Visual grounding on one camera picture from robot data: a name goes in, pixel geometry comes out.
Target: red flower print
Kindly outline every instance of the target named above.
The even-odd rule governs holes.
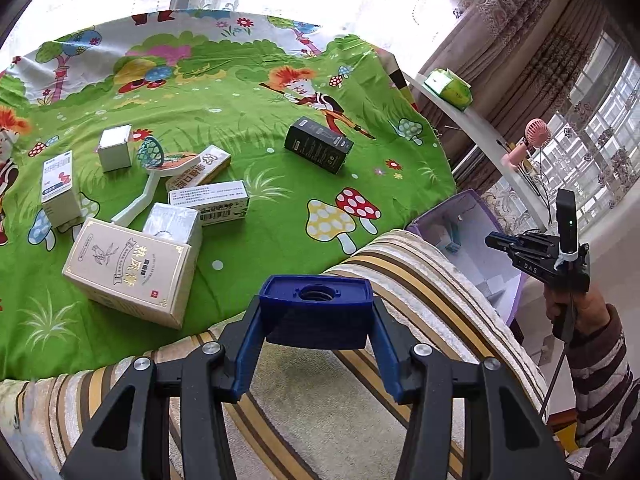
[[[151,130],[143,130],[142,128],[138,128],[131,133],[131,137],[133,138],[133,142],[138,142],[139,140],[143,140],[153,132]]]
[[[398,164],[391,158],[389,160],[386,160],[385,164],[388,165],[388,167],[390,167],[392,170],[402,171],[402,166],[400,166],[400,164]]]

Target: screw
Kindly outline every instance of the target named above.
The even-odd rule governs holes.
[[[489,357],[487,359],[484,360],[484,367],[487,370],[497,370],[498,368],[500,368],[500,361],[498,361],[498,359],[496,359],[495,357]]]
[[[414,346],[414,352],[416,353],[416,355],[427,356],[431,355],[431,352],[433,352],[433,348],[425,343],[418,343],[416,346]]]
[[[207,355],[213,355],[220,352],[220,343],[216,343],[215,341],[209,341],[208,343],[204,343],[202,345],[202,351]]]
[[[151,366],[151,359],[149,359],[148,357],[139,357],[133,363],[133,367],[136,370],[140,370],[140,371],[146,370],[150,366]]]

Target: striped shirt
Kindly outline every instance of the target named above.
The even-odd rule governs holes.
[[[575,440],[580,449],[568,462],[607,480],[637,478],[640,470],[640,380],[626,360],[625,335],[616,309],[611,320],[590,336],[571,342],[571,368],[577,410]],[[575,479],[593,476],[572,472]]]

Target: orange hair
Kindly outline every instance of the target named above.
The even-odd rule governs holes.
[[[269,72],[269,86],[274,90],[282,90],[286,85],[301,79],[316,77],[316,71],[310,68],[293,68],[288,65],[279,66]]]
[[[31,131],[31,125],[27,119],[16,117],[15,112],[11,108],[0,106],[0,128],[11,130],[17,134],[28,134]]]

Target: cartoon boy with orange hair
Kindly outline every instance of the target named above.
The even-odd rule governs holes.
[[[31,127],[26,119],[16,117],[11,108],[0,107],[0,246],[9,240],[4,233],[2,198],[18,178],[18,166],[11,159],[11,152],[20,134],[28,134]]]
[[[293,104],[307,105],[319,110],[324,114],[329,129],[339,135],[345,136],[335,123],[336,120],[369,137],[369,139],[375,140],[376,138],[373,135],[344,115],[344,108],[338,104],[338,101],[327,94],[316,92],[311,83],[311,79],[315,76],[316,72],[310,68],[279,66],[269,72],[269,82],[266,84],[261,83],[261,85],[283,94]],[[288,92],[285,93],[285,88],[302,96],[302,99]]]

